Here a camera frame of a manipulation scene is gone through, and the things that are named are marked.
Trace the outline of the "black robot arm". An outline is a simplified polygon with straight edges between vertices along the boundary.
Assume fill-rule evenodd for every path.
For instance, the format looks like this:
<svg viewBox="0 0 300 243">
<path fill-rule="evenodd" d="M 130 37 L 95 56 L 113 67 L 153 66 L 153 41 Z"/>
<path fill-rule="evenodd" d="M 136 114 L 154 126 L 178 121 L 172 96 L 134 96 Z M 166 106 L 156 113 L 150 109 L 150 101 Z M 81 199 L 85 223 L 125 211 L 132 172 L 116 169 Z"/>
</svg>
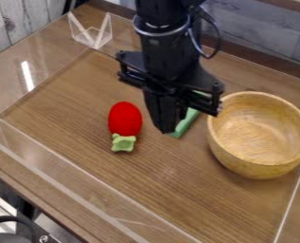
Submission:
<svg viewBox="0 0 300 243">
<path fill-rule="evenodd" d="M 142 90 L 152 121 L 162 133 L 176 131 L 193 108 L 217 116 L 225 85 L 202 67 L 202 22 L 217 24 L 206 0 L 137 0 L 133 19 L 141 50 L 116 54 L 122 82 Z"/>
</svg>

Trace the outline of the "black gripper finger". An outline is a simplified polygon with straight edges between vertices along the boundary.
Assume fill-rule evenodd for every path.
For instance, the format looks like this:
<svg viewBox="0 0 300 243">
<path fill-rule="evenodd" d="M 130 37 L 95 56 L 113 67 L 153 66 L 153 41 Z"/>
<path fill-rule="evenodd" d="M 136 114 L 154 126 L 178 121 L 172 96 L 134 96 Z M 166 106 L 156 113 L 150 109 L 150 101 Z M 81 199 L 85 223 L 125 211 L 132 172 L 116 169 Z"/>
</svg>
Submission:
<svg viewBox="0 0 300 243">
<path fill-rule="evenodd" d="M 170 117 L 170 105 L 173 100 L 166 94 L 144 90 L 144 99 L 156 127 L 164 134 L 173 132 L 174 118 Z"/>
<path fill-rule="evenodd" d="M 188 102 L 182 98 L 177 99 L 176 110 L 177 110 L 176 124 L 180 124 L 188 115 Z"/>
</svg>

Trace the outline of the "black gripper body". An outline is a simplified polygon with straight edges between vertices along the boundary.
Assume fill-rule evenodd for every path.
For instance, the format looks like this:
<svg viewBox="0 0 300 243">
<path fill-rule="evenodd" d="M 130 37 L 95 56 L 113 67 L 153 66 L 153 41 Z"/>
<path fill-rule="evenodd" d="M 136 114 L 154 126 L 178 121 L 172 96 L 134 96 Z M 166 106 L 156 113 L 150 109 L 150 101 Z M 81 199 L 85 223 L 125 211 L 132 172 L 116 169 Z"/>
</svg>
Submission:
<svg viewBox="0 0 300 243">
<path fill-rule="evenodd" d="M 177 99 L 188 107 L 210 115 L 218 114 L 224 84 L 201 66 L 202 58 L 210 59 L 201 47 L 201 24 L 184 22 L 165 28 L 142 22 L 134 24 L 140 37 L 140 51 L 120 51 L 122 82 L 153 92 L 166 94 L 173 100 L 170 117 L 177 118 Z"/>
</svg>

